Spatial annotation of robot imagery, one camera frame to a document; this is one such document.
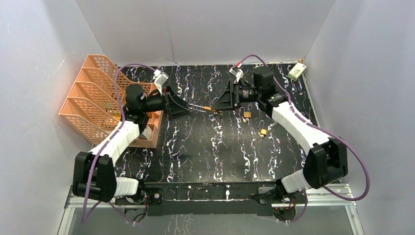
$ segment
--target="black marble table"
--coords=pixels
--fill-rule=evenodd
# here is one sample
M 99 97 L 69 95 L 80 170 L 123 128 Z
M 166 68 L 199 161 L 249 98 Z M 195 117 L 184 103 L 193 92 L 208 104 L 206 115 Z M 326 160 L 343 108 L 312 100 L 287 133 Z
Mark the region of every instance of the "black marble table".
M 270 64 L 278 81 L 291 93 L 302 114 L 315 124 L 304 82 L 286 77 L 294 64 Z M 252 70 L 241 69 L 253 84 Z M 158 67 L 169 75 L 166 85 L 188 103 L 210 106 L 231 77 L 232 65 Z M 124 73 L 133 81 L 148 82 L 152 72 L 130 67 Z M 168 121 L 163 117 L 157 148 L 127 148 L 116 162 L 117 176 L 136 176 L 146 182 L 252 182 L 272 181 L 301 169 L 306 153 L 295 139 L 273 122 L 255 103 L 243 104 L 252 113 L 248 122 L 242 112 L 224 112 L 219 119 L 210 113 Z M 268 135 L 261 139 L 259 121 Z

